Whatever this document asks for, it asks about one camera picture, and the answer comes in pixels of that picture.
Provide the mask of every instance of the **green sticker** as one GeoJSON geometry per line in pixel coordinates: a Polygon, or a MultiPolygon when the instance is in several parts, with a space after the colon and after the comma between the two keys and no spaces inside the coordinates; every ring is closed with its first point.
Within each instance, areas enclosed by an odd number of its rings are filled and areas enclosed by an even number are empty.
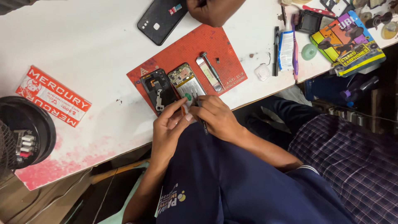
{"type": "Polygon", "coordinates": [[[184,97],[186,97],[188,99],[188,101],[192,100],[192,97],[189,93],[185,93],[184,97]]]}

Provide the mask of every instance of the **hand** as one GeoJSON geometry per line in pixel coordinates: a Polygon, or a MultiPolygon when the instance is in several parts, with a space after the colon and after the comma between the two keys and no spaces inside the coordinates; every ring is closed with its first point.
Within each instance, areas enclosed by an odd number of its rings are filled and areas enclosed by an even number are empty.
{"type": "Polygon", "coordinates": [[[188,11],[193,18],[212,27],[221,27],[245,2],[245,0],[187,0],[188,11]]]}
{"type": "Polygon", "coordinates": [[[192,106],[189,112],[207,122],[209,133],[217,138],[237,144],[247,131],[240,125],[229,107],[217,96],[199,96],[202,107],[192,106]]]}
{"type": "Polygon", "coordinates": [[[176,151],[179,136],[194,120],[192,114],[183,117],[181,111],[175,113],[185,102],[187,102],[187,98],[184,97],[168,105],[153,122],[151,164],[159,166],[161,169],[167,167],[176,151]]]}

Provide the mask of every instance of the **white table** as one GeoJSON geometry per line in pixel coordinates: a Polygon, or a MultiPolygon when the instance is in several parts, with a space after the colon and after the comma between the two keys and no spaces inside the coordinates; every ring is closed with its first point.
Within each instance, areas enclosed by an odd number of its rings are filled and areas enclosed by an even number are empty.
{"type": "MultiPolygon", "coordinates": [[[[136,26],[150,3],[38,1],[0,16],[0,97],[16,95],[21,78],[35,65],[92,103],[76,128],[52,116],[57,129],[54,151],[45,161],[16,171],[29,190],[152,141],[156,116],[126,74],[200,23],[187,14],[165,43],[156,46],[136,26]]],[[[254,74],[261,63],[270,62],[274,27],[284,27],[280,14],[277,1],[247,0],[224,25],[248,76],[221,96],[231,109],[294,85],[291,72],[265,82],[254,74]]],[[[306,34],[298,33],[297,39],[301,48],[309,43],[306,34]]],[[[320,53],[309,62],[301,59],[299,81],[329,67],[320,53]]]]}

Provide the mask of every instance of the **tweezers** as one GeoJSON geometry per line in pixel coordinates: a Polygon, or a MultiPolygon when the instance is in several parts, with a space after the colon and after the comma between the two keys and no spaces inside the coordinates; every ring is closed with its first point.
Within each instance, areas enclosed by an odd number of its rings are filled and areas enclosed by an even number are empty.
{"type": "MultiPolygon", "coordinates": [[[[197,90],[195,89],[195,95],[196,95],[196,96],[193,94],[193,91],[192,91],[192,90],[191,90],[191,93],[192,93],[192,102],[193,102],[193,105],[194,105],[194,106],[201,107],[201,106],[202,106],[202,102],[199,100],[199,96],[198,96],[197,90]]],[[[200,122],[202,123],[202,127],[203,127],[203,129],[205,130],[205,134],[208,135],[209,132],[208,132],[208,130],[207,130],[206,121],[205,121],[205,120],[202,120],[201,118],[199,118],[199,120],[200,120],[200,122]]]]}

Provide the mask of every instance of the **plaid shirt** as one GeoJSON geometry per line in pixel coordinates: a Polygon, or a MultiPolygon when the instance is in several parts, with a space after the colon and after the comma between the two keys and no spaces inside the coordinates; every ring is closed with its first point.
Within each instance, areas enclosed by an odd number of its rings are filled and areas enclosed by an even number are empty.
{"type": "Polygon", "coordinates": [[[398,143],[338,116],[304,124],[291,154],[315,167],[358,223],[398,223],[398,143]]]}

